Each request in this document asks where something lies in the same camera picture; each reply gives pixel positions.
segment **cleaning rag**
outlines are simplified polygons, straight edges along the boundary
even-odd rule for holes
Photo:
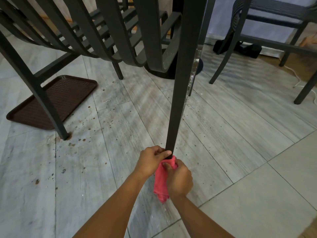
[[[176,169],[178,166],[175,163],[175,156],[172,156],[169,160],[163,160],[159,164],[156,172],[155,172],[155,181],[154,181],[154,194],[158,196],[158,199],[162,204],[166,202],[166,200],[170,197],[168,195],[166,180],[168,173],[165,171],[163,167],[163,163],[168,163],[172,169]]]

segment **dark gray chair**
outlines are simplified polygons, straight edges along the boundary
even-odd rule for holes
[[[121,61],[137,67],[147,63],[152,70],[166,72],[178,52],[166,142],[166,148],[173,151],[184,104],[196,73],[196,60],[202,50],[202,45],[198,43],[203,43],[205,39],[212,13],[212,9],[206,12],[207,21],[202,29],[207,0],[184,0],[183,16],[180,12],[172,12],[169,17],[167,12],[159,11],[158,0],[133,0],[135,8],[128,8],[132,5],[128,0],[123,0],[120,5],[117,0],[96,0],[98,9],[92,13],[88,13],[82,0],[63,0],[74,20],[72,25],[67,23],[53,0],[35,0],[57,27],[58,33],[47,26],[27,0],[11,1],[19,10],[7,0],[0,0],[0,9],[7,14],[0,13],[0,24],[25,42],[66,52],[33,74],[0,32],[0,52],[32,91],[62,139],[67,139],[69,134],[41,87],[45,80],[80,55],[111,61],[119,79],[123,79],[118,65]],[[208,5],[213,7],[214,2],[210,0]],[[137,32],[132,34],[135,26],[138,26]],[[166,39],[170,29],[172,37]],[[136,55],[134,47],[141,40],[144,48]],[[162,44],[168,45],[163,54]]]
[[[267,17],[261,17],[256,15],[248,14],[249,9],[264,11],[268,13],[273,13],[281,16],[291,17],[294,19],[298,19],[300,23],[293,23],[289,21],[281,21]],[[270,24],[275,24],[284,27],[292,27],[296,28],[297,32],[295,36],[291,40],[290,44],[280,43],[276,41],[266,40],[262,38],[252,37],[248,35],[241,34],[242,28],[244,26],[245,20],[255,20]],[[220,75],[221,71],[224,69],[226,63],[228,62],[234,47],[238,41],[245,41],[248,43],[258,44],[265,47],[271,47],[278,50],[285,51],[284,56],[280,62],[280,66],[284,66],[287,61],[287,58],[290,53],[298,53],[302,55],[308,55],[317,57],[317,52],[313,50],[309,50],[304,47],[294,46],[296,41],[300,37],[301,33],[307,26],[309,22],[317,23],[317,3],[309,6],[303,7],[291,3],[285,3],[277,0],[236,0],[233,4],[232,8],[232,17],[231,17],[231,25],[228,31],[228,34],[218,51],[218,54],[221,52],[221,49],[224,47],[225,43],[228,41],[232,33],[234,36],[232,38],[232,42],[227,53],[224,56],[223,61],[218,67],[217,71],[213,75],[210,80],[210,84],[213,84],[217,77]],[[295,104],[301,104],[301,102],[305,99],[311,89],[317,83],[317,72],[311,77],[311,79],[307,82],[303,90],[299,93],[297,98],[294,100]]]

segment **white wall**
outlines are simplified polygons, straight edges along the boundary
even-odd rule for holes
[[[230,27],[230,19],[232,6],[235,0],[216,0],[215,7],[212,13],[211,21],[208,28],[208,34],[216,36],[226,36]],[[293,3],[302,6],[308,6],[315,0],[280,0],[283,2]],[[274,17],[280,20],[292,20],[291,18],[281,17],[275,14],[265,13],[256,10],[250,10],[250,14],[257,14],[265,17]],[[246,20],[243,34],[266,38],[274,41],[285,42],[292,33],[293,28],[281,27],[277,25]]]

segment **chair seat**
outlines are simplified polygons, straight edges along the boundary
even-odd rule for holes
[[[242,10],[244,0],[236,0],[232,8],[232,26],[236,26],[238,15]],[[303,7],[278,0],[252,0],[250,9],[291,17],[301,21],[317,23],[317,7]]]

